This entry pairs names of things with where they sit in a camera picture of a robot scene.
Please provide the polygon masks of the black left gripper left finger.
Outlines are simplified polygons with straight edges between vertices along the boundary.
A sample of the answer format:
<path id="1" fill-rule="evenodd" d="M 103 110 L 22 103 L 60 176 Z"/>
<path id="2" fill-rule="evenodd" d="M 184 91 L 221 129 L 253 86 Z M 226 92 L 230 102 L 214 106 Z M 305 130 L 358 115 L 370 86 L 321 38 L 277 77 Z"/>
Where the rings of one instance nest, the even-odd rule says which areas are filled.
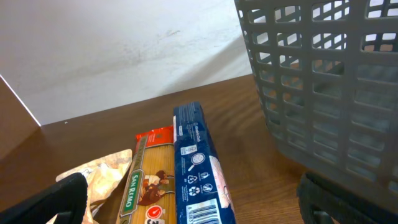
<path id="1" fill-rule="evenodd" d="M 55 223 L 81 224 L 88 200 L 88 184 L 77 172 L 49 188 L 1 212 L 1 224 Z"/>

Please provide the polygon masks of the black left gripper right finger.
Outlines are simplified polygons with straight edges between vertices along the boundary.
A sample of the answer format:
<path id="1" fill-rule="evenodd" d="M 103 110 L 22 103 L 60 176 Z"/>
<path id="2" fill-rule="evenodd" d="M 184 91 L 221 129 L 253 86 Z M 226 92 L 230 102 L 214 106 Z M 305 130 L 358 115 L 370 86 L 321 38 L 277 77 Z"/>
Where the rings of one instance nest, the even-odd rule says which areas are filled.
<path id="1" fill-rule="evenodd" d="M 305 224 L 397 223 L 397 214 L 313 172 L 301 176 L 297 197 Z"/>

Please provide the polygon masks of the beige food pouch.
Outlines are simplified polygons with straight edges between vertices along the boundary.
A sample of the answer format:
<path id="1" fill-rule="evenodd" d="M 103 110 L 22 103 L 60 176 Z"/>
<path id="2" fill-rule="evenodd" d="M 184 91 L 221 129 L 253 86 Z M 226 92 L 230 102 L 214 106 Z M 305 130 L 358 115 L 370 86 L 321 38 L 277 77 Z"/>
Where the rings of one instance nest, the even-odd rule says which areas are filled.
<path id="1" fill-rule="evenodd" d="M 125 149 L 65 171 L 55 180 L 58 182 L 74 173 L 81 173 L 85 177 L 88 198 L 82 222 L 94 224 L 96 220 L 93 217 L 119 185 L 131 162 L 132 150 Z"/>

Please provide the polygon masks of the San Remo spaghetti packet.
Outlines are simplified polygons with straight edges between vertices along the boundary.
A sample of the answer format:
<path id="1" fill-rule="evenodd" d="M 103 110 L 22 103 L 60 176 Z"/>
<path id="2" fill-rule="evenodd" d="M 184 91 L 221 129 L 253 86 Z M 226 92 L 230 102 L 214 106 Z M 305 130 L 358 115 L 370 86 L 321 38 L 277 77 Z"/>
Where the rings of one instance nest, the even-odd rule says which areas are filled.
<path id="1" fill-rule="evenodd" d="M 117 224 L 176 224 L 174 128 L 136 135 Z"/>

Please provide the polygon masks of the dark blue cardboard box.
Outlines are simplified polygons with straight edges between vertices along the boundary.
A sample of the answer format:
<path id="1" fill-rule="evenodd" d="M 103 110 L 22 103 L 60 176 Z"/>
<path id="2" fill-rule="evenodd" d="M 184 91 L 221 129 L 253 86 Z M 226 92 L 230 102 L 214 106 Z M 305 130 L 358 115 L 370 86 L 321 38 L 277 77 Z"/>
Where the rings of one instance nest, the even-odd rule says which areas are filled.
<path id="1" fill-rule="evenodd" d="M 174 108 L 175 196 L 179 224 L 236 224 L 217 151 L 197 101 Z"/>

